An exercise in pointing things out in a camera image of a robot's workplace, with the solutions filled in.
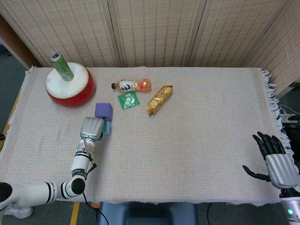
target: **bottle label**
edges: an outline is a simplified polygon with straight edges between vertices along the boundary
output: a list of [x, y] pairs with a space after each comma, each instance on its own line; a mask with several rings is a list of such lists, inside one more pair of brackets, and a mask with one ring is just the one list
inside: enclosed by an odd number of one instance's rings
[[135, 90], [135, 86], [132, 81], [120, 81], [119, 86], [120, 86], [120, 90], [123, 92]]

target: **woven tablecloth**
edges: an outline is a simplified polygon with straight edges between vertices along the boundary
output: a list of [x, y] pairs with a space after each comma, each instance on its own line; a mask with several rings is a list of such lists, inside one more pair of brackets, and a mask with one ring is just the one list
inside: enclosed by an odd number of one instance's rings
[[[93, 202], [279, 201], [271, 183], [248, 176], [247, 165], [267, 173], [252, 134], [276, 135], [286, 148], [268, 72], [259, 68], [89, 68], [97, 89], [78, 108], [56, 105], [45, 91], [51, 68], [27, 72], [11, 128], [0, 153], [0, 180], [30, 184], [71, 178], [71, 164], [86, 116], [97, 102], [113, 107], [111, 134], [96, 143], [98, 167], [86, 181]], [[122, 110], [111, 83], [149, 78], [140, 105]], [[147, 103], [163, 85], [173, 95], [153, 116]], [[83, 201], [82, 196], [70, 201]]]

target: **white cable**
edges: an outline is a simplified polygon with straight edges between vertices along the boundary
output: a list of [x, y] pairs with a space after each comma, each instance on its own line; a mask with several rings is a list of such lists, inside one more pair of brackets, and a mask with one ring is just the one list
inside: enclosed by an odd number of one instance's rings
[[282, 108], [282, 106], [284, 106], [285, 108], [291, 110], [294, 114], [300, 114], [299, 112], [294, 111], [293, 109], [291, 109], [290, 107], [286, 106], [286, 105], [279, 105], [280, 109], [283, 110], [283, 112], [286, 114], [285, 110]]

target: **gray carpet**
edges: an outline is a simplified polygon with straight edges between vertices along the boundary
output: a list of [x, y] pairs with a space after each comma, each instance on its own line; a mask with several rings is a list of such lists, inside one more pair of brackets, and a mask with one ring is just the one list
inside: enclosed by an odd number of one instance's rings
[[0, 52], [0, 132], [2, 133], [25, 77], [25, 68], [9, 51]]
[[[25, 76], [25, 68], [9, 52], [0, 52], [0, 131], [3, 130], [15, 98]], [[285, 95], [280, 103], [288, 105], [300, 112], [300, 91]], [[208, 203], [197, 205], [199, 225], [208, 225]], [[49, 205], [35, 207], [34, 214], [26, 219], [16, 219], [5, 216], [3, 225], [68, 225], [72, 215], [73, 204], [69, 202], [54, 202]], [[268, 204], [255, 207], [249, 204], [227, 205], [213, 203], [209, 211], [210, 225], [288, 225], [281, 204]], [[95, 212], [80, 204], [78, 225], [96, 225]]]

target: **robotic hand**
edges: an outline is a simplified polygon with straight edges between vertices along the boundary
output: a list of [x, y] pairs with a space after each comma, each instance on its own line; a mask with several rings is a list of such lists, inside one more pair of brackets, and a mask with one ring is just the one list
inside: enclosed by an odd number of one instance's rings
[[299, 183], [299, 178], [294, 164], [277, 137], [270, 137], [261, 132], [258, 132], [258, 135], [260, 138], [256, 135], [253, 135], [253, 138], [265, 160], [269, 175], [254, 173], [245, 165], [243, 168], [250, 176], [271, 181], [276, 188], [281, 189], [279, 198], [289, 224], [300, 225], [300, 193], [294, 189]]
[[72, 179], [60, 185], [54, 182], [45, 182], [30, 185], [8, 184], [0, 182], [0, 224], [7, 206], [15, 204], [16, 207], [32, 207], [48, 204], [56, 199], [70, 199], [81, 195], [85, 189], [85, 180], [88, 173], [96, 164], [93, 163], [92, 154], [95, 141], [101, 139], [105, 117], [86, 117], [80, 132], [82, 140], [79, 142], [72, 164]]

